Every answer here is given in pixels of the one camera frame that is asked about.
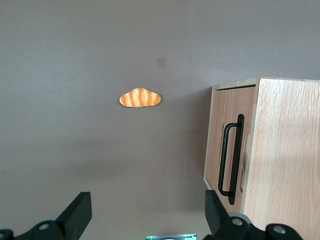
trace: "black handle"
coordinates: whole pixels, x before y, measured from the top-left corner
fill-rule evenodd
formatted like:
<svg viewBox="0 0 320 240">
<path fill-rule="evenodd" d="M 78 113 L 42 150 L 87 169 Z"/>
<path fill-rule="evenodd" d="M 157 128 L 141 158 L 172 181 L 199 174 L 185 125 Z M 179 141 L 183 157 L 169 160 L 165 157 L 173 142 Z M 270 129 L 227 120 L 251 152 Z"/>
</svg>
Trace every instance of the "black handle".
<svg viewBox="0 0 320 240">
<path fill-rule="evenodd" d="M 239 169 L 240 152 L 241 152 L 241 142 L 242 142 L 242 135 L 244 131 L 244 122 L 245 122 L 245 117 L 242 114 L 239 114 L 237 123 L 227 124 L 223 131 L 218 190 L 223 196 L 229 197 L 228 199 L 231 205 L 235 204 L 236 186 L 237 186 L 238 169 Z M 224 191 L 223 185 L 224 185 L 224 177 L 225 177 L 228 137 L 229 137 L 229 131 L 233 127 L 236 127 L 236 133 L 235 133 L 230 187 L 229 187 L 229 191 Z"/>
</svg>

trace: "screw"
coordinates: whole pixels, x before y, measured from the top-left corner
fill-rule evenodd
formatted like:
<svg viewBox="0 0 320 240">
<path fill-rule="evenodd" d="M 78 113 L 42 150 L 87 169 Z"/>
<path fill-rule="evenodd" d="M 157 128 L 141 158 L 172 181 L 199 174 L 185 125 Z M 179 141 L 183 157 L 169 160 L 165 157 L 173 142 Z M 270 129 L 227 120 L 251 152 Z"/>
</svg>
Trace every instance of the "screw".
<svg viewBox="0 0 320 240">
<path fill-rule="evenodd" d="M 39 230 L 45 230 L 45 229 L 47 229 L 48 227 L 49 227 L 49 224 L 45 223 L 45 224 L 40 225 L 38 229 L 39 229 Z"/>
<path fill-rule="evenodd" d="M 239 218 L 232 219 L 232 223 L 237 226 L 241 226 L 243 222 Z"/>
<path fill-rule="evenodd" d="M 282 226 L 274 226 L 273 230 L 278 234 L 285 234 L 286 230 Z"/>
</svg>

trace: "cabinet top edge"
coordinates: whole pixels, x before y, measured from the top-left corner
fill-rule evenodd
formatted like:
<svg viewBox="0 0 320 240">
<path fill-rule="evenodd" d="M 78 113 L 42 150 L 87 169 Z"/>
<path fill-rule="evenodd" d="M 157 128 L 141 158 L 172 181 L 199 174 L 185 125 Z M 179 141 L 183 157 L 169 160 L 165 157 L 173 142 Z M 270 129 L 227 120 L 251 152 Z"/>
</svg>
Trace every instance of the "cabinet top edge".
<svg viewBox="0 0 320 240">
<path fill-rule="evenodd" d="M 259 84 L 261 79 L 266 80 L 287 80 L 287 81 L 297 81 L 297 82 L 315 82 L 320 83 L 320 80 L 313 79 L 298 79 L 298 78 L 286 78 L 286 77 L 270 77 L 270 76 L 255 76 L 251 78 L 245 78 L 238 81 L 226 82 L 219 85 L 213 86 L 214 90 L 225 90 L 225 89 L 237 89 L 237 88 L 247 88 L 254 87 Z"/>
</svg>

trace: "croissant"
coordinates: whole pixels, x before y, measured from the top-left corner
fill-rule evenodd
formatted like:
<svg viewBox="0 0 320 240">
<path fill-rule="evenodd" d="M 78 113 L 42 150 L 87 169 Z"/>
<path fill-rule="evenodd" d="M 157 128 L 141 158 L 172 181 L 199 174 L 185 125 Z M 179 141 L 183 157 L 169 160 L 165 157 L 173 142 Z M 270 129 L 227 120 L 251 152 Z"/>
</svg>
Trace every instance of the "croissant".
<svg viewBox="0 0 320 240">
<path fill-rule="evenodd" d="M 142 108 L 160 103 L 159 94 L 145 88 L 135 88 L 120 97 L 120 103 L 125 107 Z"/>
</svg>

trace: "light wood panel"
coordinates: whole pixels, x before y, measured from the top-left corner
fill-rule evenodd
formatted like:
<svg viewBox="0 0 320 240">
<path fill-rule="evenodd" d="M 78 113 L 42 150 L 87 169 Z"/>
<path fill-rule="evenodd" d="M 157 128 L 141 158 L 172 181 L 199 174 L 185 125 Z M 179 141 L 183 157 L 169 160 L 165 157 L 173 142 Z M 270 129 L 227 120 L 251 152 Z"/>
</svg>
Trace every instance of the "light wood panel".
<svg viewBox="0 0 320 240">
<path fill-rule="evenodd" d="M 320 82 L 261 79 L 242 212 L 320 239 Z"/>
<path fill-rule="evenodd" d="M 244 156 L 244 142 L 246 136 L 250 133 L 255 88 L 238 88 L 230 90 L 212 90 L 210 125 L 208 131 L 208 141 L 206 150 L 204 181 L 209 189 L 216 190 L 224 207 L 230 212 L 239 212 L 241 209 L 242 192 L 240 191 L 241 167 Z M 235 204 L 230 205 L 228 197 L 222 196 L 218 191 L 218 176 L 220 170 L 221 149 L 223 131 L 227 124 L 236 123 L 238 115 L 244 115 L 244 128 L 241 146 L 239 173 L 237 179 L 237 189 L 235 195 Z M 232 169 L 232 159 L 235 143 L 236 128 L 232 128 L 229 134 L 225 175 L 223 189 L 228 191 L 230 186 L 230 177 Z"/>
<path fill-rule="evenodd" d="M 267 77 L 267 76 L 256 76 L 246 79 L 241 79 L 238 81 L 226 82 L 213 87 L 214 90 L 225 90 L 225 89 L 235 89 L 235 88 L 244 88 L 252 87 L 259 83 L 261 79 L 269 80 L 290 80 L 298 82 L 320 82 L 319 80 L 312 79 L 298 79 L 298 78 L 280 78 L 280 77 Z"/>
</svg>

